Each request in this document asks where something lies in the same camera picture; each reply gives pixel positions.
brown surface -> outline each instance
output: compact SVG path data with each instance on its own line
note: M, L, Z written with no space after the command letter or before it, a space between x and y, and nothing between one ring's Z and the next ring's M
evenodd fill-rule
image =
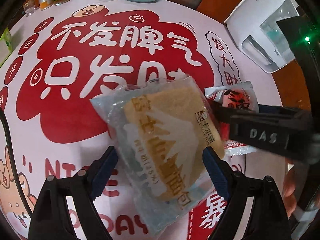
M202 0L197 11L223 23L241 0ZM300 66L295 62L272 74L284 106L310 109L310 100Z

